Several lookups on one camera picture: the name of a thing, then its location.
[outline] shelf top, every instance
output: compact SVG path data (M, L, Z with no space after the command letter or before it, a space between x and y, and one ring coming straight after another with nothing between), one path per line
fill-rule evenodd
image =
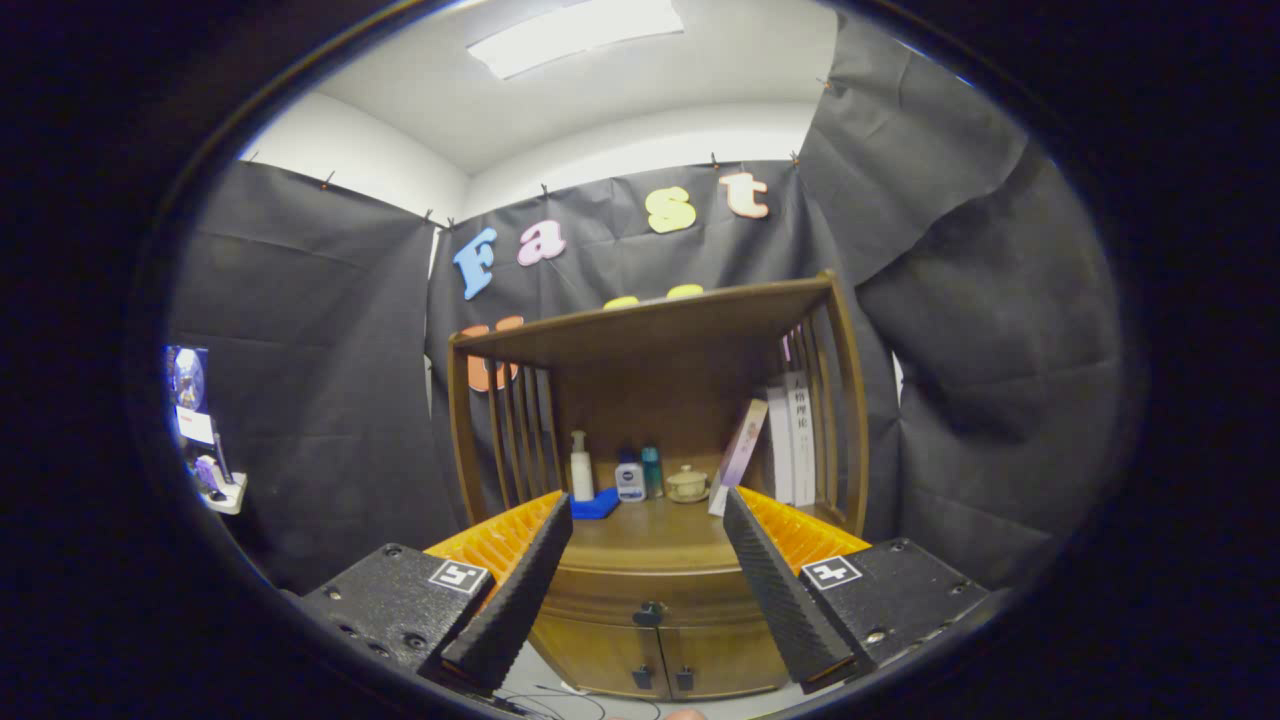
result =
M735 341L776 340L795 327L832 291L827 273L817 278L712 290L609 310L547 318L484 336L454 336L468 355L539 368L675 351Z
M690 573L737 569L723 520L707 501L620 503L603 520L573 520L561 565L577 570Z

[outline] lotion pump bottle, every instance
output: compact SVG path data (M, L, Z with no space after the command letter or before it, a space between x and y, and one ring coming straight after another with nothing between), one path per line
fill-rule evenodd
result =
M591 482L591 456L586 452L586 433L573 430L573 451L568 456L570 478L573 482L573 500L590 502L595 500L595 484Z

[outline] small bottle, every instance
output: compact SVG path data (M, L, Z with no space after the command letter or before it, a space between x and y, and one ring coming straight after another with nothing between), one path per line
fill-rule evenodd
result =
M613 471L613 478L618 484L618 500L622 502L644 500L644 470L636 462L634 451L622 450L618 452L618 469Z
M573 430L573 451L568 456L570 478L573 480L573 500L590 502L595 500L595 483L591 482L591 456L586 452L586 433Z
M640 462L644 465L644 489L649 497L662 497L662 462L658 448L649 445L640 450Z

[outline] floor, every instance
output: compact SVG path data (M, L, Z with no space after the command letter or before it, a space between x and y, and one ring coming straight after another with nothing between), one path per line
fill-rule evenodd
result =
M837 687L840 685L836 684L812 696L804 696L800 693L800 685L791 683L785 688L768 693L692 703L646 702L595 693L586 697L575 697L570 689L561 684L561 679L556 675L556 671L543 661L529 643L525 643L520 655L516 656L516 662L512 665L511 673L507 674L503 688L497 694L503 698L512 698L513 702L534 712L539 712L549 720L599 720L602 717L602 708L604 720L612 717L620 720L659 720L686 707L700 711L707 716L707 720L742 720L799 705ZM530 715L530 717L543 720L536 715Z

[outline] cabinet door handle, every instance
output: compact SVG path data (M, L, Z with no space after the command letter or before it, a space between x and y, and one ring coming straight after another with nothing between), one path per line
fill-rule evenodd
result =
M689 665L685 665L680 669L680 673L676 673L676 689L694 689L694 671L689 669Z
M653 673L649 671L648 665L641 665L639 670L632 670L631 679L636 682L636 689L653 689Z
M658 625L662 625L662 606L657 602L649 601L640 606L640 611L634 614L631 620L636 625L657 628Z

